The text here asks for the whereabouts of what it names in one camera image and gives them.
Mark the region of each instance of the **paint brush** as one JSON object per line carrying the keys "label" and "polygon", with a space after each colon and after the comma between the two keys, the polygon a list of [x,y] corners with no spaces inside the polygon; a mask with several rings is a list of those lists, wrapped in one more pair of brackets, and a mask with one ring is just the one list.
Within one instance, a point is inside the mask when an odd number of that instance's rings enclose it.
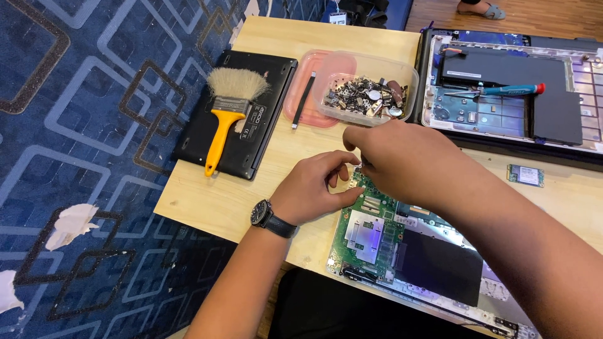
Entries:
{"label": "paint brush", "polygon": [[207,83],[215,96],[212,113],[218,117],[218,130],[205,160],[205,176],[209,177],[218,166],[230,126],[245,119],[250,103],[265,93],[269,85],[257,72],[224,67],[214,69]]}

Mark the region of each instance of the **brush bristles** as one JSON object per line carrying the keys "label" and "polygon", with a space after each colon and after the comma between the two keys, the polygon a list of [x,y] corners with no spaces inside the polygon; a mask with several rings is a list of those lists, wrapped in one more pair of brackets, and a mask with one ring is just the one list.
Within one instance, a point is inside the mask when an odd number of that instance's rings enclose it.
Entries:
{"label": "brush bristles", "polygon": [[207,77],[212,95],[254,100],[268,90],[263,76],[248,69],[216,68]]}

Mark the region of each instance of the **watch face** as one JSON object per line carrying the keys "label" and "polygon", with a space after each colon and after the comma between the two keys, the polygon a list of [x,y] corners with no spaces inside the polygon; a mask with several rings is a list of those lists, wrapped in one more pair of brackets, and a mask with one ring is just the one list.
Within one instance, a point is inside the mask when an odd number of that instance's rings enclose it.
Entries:
{"label": "watch face", "polygon": [[254,226],[259,224],[264,219],[264,216],[266,216],[267,210],[268,205],[265,200],[258,202],[256,207],[251,211],[251,224]]}

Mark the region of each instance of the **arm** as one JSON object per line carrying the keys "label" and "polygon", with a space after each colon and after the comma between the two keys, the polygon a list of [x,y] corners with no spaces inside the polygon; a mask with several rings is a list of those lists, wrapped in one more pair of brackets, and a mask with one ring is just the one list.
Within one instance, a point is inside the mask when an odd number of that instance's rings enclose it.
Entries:
{"label": "arm", "polygon": [[545,338],[603,333],[603,256],[432,128],[349,127],[377,188],[441,215],[475,246]]}
{"label": "arm", "polygon": [[[350,206],[364,191],[331,194],[337,178],[349,179],[346,163],[360,164],[352,153],[333,151],[303,159],[270,198],[280,219],[301,225]],[[251,226],[189,327],[185,339],[254,338],[270,289],[286,256],[289,241]]]}

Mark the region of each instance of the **blue screwdriver handle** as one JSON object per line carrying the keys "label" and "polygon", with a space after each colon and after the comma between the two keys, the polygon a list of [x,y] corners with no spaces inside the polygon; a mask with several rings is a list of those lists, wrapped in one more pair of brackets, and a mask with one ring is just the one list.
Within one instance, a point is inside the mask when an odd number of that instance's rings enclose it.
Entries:
{"label": "blue screwdriver handle", "polygon": [[542,94],[545,92],[545,84],[538,85],[518,85],[484,88],[479,91],[481,95],[526,95],[526,94]]}

